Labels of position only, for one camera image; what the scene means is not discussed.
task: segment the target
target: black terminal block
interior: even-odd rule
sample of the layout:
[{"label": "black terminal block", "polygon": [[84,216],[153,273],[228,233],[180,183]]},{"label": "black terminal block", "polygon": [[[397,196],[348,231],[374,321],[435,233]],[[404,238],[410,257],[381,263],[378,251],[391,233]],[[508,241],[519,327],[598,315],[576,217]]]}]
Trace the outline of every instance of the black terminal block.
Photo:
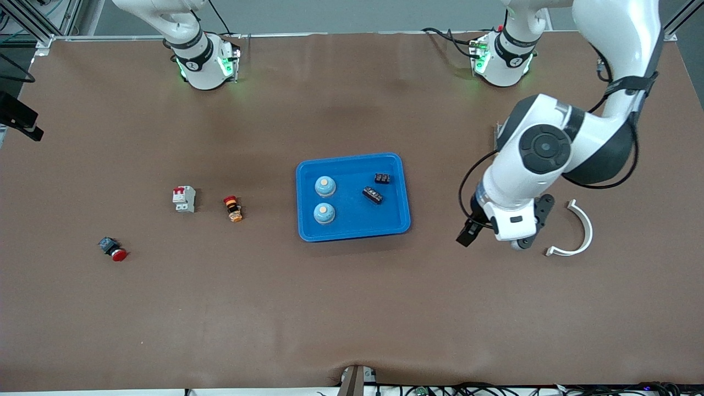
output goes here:
[{"label": "black terminal block", "polygon": [[372,202],[374,202],[377,205],[381,204],[382,201],[384,200],[384,197],[380,193],[378,193],[376,190],[374,190],[373,188],[368,187],[368,186],[364,187],[364,190],[362,190],[362,194],[365,197],[371,199]]},{"label": "black terminal block", "polygon": [[391,175],[388,173],[377,173],[374,177],[374,182],[379,184],[389,184],[391,183]]}]

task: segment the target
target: blue cap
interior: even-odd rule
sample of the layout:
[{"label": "blue cap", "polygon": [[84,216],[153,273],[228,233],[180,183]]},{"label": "blue cap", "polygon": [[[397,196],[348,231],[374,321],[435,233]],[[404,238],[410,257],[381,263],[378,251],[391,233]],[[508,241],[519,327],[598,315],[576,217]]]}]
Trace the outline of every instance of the blue cap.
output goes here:
[{"label": "blue cap", "polygon": [[328,224],[335,219],[335,208],[331,204],[318,204],[313,212],[315,221]]},{"label": "blue cap", "polygon": [[315,192],[321,197],[329,197],[335,193],[335,180],[328,176],[320,176],[318,180],[315,181]]}]

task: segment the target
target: white curved part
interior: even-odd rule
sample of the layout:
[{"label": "white curved part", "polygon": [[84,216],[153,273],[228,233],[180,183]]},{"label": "white curved part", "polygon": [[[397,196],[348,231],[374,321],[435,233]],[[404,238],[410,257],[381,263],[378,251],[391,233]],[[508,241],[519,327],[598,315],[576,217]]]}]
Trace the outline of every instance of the white curved part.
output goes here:
[{"label": "white curved part", "polygon": [[550,249],[548,249],[548,251],[545,253],[546,256],[551,256],[553,254],[556,254],[558,256],[574,256],[575,254],[582,253],[586,250],[587,247],[589,247],[589,245],[591,245],[593,228],[591,227],[591,221],[589,220],[589,217],[587,217],[586,213],[584,213],[584,211],[577,206],[576,199],[570,201],[567,204],[567,208],[570,211],[573,211],[574,214],[579,217],[579,220],[582,221],[582,225],[584,226],[584,242],[582,242],[582,245],[579,247],[579,249],[571,252],[568,250],[562,250],[559,247],[551,246]]}]

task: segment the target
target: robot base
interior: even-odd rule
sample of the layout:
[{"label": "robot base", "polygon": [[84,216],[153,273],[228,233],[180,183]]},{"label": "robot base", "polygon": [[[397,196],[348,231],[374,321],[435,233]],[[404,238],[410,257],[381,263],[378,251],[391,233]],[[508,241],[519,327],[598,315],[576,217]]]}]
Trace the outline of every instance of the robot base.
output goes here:
[{"label": "robot base", "polygon": [[528,73],[533,55],[520,67],[508,67],[506,62],[496,54],[494,42],[498,35],[498,32],[490,32],[470,42],[470,54],[479,57],[479,59],[472,59],[472,72],[482,76],[489,84],[497,87],[510,87],[517,83],[525,73]]},{"label": "robot base", "polygon": [[215,89],[228,81],[237,81],[239,73],[239,47],[233,49],[232,43],[217,35],[206,33],[213,43],[213,55],[203,64],[200,71],[192,71],[177,62],[181,76],[193,88],[201,90]]}]

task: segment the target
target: red button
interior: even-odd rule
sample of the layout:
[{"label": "red button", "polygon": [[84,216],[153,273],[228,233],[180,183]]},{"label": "red button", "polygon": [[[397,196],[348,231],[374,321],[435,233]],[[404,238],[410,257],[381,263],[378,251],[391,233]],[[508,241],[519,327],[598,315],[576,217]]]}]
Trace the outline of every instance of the red button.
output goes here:
[{"label": "red button", "polygon": [[113,252],[113,261],[122,261],[127,257],[127,252],[124,249],[117,249]]}]

